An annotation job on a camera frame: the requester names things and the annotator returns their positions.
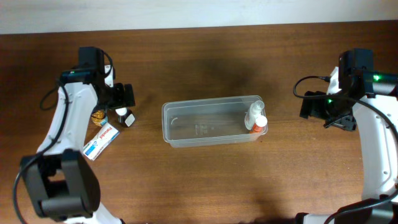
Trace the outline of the orange tube white cap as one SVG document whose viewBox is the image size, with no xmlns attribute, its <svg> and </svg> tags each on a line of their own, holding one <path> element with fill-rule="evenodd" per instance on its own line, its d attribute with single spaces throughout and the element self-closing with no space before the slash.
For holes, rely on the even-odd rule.
<svg viewBox="0 0 398 224">
<path fill-rule="evenodd" d="M 263 115 L 259 115 L 256 118 L 255 123 L 249 133 L 250 134 L 261 133 L 265 129 L 267 124 L 268 124 L 267 118 Z"/>
</svg>

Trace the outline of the white spray bottle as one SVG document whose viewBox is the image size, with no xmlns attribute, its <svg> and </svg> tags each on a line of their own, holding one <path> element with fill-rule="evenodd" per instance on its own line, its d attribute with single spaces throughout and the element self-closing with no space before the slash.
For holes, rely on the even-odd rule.
<svg viewBox="0 0 398 224">
<path fill-rule="evenodd" d="M 252 130 L 256 118 L 262 114 L 263 109 L 264 109 L 264 102 L 261 100 L 257 100 L 250 105 L 244 119 L 245 127 L 247 130 Z"/>
</svg>

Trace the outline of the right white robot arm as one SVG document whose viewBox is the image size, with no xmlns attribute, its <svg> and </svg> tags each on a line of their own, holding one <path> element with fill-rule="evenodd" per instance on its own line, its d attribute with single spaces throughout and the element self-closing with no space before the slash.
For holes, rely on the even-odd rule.
<svg viewBox="0 0 398 224">
<path fill-rule="evenodd" d="M 327 92 L 308 91 L 300 115 L 359 131 L 364 187 L 360 202 L 331 215 L 299 213 L 296 223 L 397 223 L 397 75 L 363 72 L 324 77 Z"/>
</svg>

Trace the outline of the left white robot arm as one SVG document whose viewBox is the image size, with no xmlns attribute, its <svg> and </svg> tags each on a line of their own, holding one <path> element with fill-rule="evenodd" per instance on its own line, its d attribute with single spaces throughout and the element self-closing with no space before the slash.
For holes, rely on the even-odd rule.
<svg viewBox="0 0 398 224">
<path fill-rule="evenodd" d="M 17 179 L 24 181 L 35 213 L 64 223 L 123 223 L 101 203 L 98 179 L 84 159 L 84 141 L 93 112 L 118 110 L 132 124 L 135 105 L 130 84 L 114 83 L 105 66 L 62 73 L 50 129 L 36 154 L 21 159 Z"/>
</svg>

